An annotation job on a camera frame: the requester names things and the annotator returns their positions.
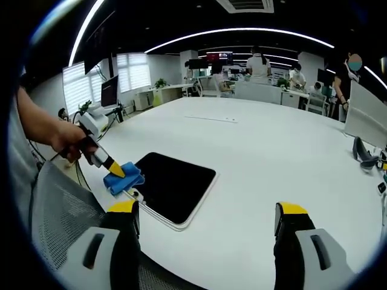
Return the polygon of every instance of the round table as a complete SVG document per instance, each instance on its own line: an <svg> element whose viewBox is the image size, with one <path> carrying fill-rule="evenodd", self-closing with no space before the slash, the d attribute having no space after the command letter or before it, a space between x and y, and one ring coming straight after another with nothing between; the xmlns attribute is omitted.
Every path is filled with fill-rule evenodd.
<svg viewBox="0 0 387 290"><path fill-rule="evenodd" d="M379 245L381 179L360 169L351 156L353 138L342 129L332 119L285 106L197 97L126 120L100 144L120 164L157 152L219 174L184 231L140 210L140 245L147 256L206 289L272 289L278 201L304 207L316 228L341 244L355 272ZM80 163L105 210L127 199L104 188L106 170L84 158Z"/></svg>

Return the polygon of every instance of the hand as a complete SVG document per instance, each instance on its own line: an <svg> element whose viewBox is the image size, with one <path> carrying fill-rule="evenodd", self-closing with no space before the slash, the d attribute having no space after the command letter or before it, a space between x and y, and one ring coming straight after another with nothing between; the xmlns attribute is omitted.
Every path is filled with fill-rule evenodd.
<svg viewBox="0 0 387 290"><path fill-rule="evenodd" d="M56 134L51 139L51 146L57 153L68 147L67 160L74 162L80 158L80 151L75 144L85 137L86 134L80 127L58 120Z"/></svg>

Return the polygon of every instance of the blue cloth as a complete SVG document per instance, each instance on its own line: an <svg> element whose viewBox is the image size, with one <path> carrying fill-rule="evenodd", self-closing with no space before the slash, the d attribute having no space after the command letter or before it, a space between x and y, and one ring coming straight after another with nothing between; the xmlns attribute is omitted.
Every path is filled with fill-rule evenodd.
<svg viewBox="0 0 387 290"><path fill-rule="evenodd" d="M129 190L136 184L143 184L144 177L141 176L141 170L138 169L132 162L128 162L121 166L125 173L125 177L121 178L113 173L109 173L103 179L103 183L112 195L117 195L123 190Z"/></svg>

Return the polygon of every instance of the window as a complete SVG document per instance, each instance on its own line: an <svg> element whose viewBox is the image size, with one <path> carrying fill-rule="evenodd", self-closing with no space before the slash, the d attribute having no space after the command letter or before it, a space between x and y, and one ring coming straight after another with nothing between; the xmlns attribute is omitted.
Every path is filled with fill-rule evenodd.
<svg viewBox="0 0 387 290"><path fill-rule="evenodd" d="M121 92L151 85L146 54L118 54L117 67Z"/></svg>
<svg viewBox="0 0 387 290"><path fill-rule="evenodd" d="M85 64L83 62L63 69L63 91L69 115L78 111L78 106L88 100L101 101L102 77L99 69L95 66L85 75Z"/></svg>

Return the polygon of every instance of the air conditioning vent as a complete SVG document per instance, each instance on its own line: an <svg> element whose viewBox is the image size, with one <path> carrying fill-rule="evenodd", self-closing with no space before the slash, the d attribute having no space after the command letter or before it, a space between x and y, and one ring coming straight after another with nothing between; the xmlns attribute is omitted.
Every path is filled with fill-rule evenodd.
<svg viewBox="0 0 387 290"><path fill-rule="evenodd" d="M274 13L273 0L217 0L229 13Z"/></svg>

